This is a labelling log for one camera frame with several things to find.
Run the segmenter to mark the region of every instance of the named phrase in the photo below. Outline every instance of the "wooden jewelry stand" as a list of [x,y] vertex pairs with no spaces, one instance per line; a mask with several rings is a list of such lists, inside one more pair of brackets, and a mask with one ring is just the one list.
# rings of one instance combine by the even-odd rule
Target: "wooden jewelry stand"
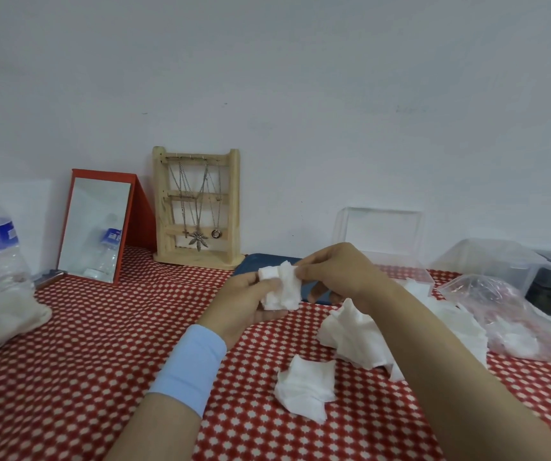
[[[218,270],[234,270],[244,259],[239,253],[239,150],[231,149],[225,155],[207,154],[172,154],[164,147],[154,147],[152,150],[154,164],[154,195],[156,211],[156,240],[158,251],[154,260],[178,265],[192,265]],[[220,239],[226,240],[225,251],[203,249],[197,251],[193,247],[179,247],[176,236],[184,236],[184,225],[175,222],[172,201],[194,202],[200,194],[193,191],[191,195],[183,195],[179,190],[171,188],[169,165],[180,161],[188,165],[227,166],[229,168],[229,192],[218,195],[204,192],[203,201],[216,202],[220,197],[222,203],[228,205],[228,223]],[[216,227],[201,227],[201,231],[210,234]]]

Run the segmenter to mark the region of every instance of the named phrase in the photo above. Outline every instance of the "right hand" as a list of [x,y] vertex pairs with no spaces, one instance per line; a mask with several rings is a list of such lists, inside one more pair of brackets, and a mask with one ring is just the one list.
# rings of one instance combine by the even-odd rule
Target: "right hand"
[[308,283],[318,281],[310,291],[309,302],[316,302],[320,296],[331,290],[329,300],[335,304],[349,297],[355,301],[376,283],[390,283],[385,273],[380,271],[364,254],[350,243],[340,243],[325,247],[307,256],[295,265],[295,275]]

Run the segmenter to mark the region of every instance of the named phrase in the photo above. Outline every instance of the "tablecloth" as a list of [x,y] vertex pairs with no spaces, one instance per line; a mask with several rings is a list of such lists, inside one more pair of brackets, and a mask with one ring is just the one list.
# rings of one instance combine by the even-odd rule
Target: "tablecloth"
[[[437,284],[454,273],[432,271]],[[184,330],[229,272],[155,263],[128,248],[118,286],[66,277],[38,293],[54,312],[0,348],[0,460],[99,460]],[[336,364],[337,400],[318,425],[273,397],[295,354],[326,361],[315,339],[331,307],[303,304],[248,329],[218,372],[195,460],[442,459],[411,389],[382,368]],[[551,427],[551,364],[490,354],[490,370]]]

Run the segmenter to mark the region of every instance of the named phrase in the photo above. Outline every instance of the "plastic bag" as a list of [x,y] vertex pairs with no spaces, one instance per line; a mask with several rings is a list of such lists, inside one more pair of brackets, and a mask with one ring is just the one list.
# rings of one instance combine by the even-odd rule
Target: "plastic bag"
[[463,275],[437,288],[447,301],[474,315],[489,349],[517,358],[551,362],[551,318],[501,279]]

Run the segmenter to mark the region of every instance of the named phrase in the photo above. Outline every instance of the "mirror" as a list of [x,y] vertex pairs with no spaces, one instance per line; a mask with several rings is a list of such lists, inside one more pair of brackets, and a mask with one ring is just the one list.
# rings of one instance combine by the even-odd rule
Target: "mirror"
[[60,270],[114,283],[130,193],[129,182],[73,177]]

